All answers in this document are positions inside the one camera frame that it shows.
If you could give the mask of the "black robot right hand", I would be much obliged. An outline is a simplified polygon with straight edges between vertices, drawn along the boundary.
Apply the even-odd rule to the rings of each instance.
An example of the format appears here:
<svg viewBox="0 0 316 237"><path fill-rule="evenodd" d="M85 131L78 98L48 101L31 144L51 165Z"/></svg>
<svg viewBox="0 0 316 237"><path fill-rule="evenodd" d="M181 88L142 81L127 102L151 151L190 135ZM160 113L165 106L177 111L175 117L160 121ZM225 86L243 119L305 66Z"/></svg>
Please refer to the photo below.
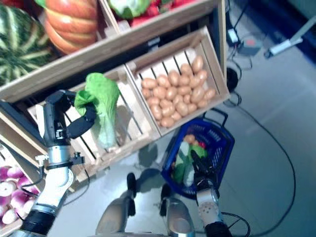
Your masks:
<svg viewBox="0 0 316 237"><path fill-rule="evenodd" d="M216 169L208 161L207 157L199 156L196 151L191 150L194 167L194 185L197 192L206 189L218 190L218 177Z"/></svg>

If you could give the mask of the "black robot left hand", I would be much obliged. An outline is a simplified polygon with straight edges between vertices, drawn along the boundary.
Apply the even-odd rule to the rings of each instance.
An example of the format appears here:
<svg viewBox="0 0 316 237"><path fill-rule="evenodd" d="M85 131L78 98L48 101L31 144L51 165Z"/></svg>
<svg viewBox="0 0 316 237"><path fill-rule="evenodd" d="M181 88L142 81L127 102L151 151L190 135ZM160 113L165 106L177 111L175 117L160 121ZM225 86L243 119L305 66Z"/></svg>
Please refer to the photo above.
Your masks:
<svg viewBox="0 0 316 237"><path fill-rule="evenodd" d="M44 134L43 140L47 148L53 146L69 146L70 140L86 133L96 119L96 110L88 103L83 115L66 126L64 113L75 105L75 92L58 90L48 96L43 107Z"/></svg>

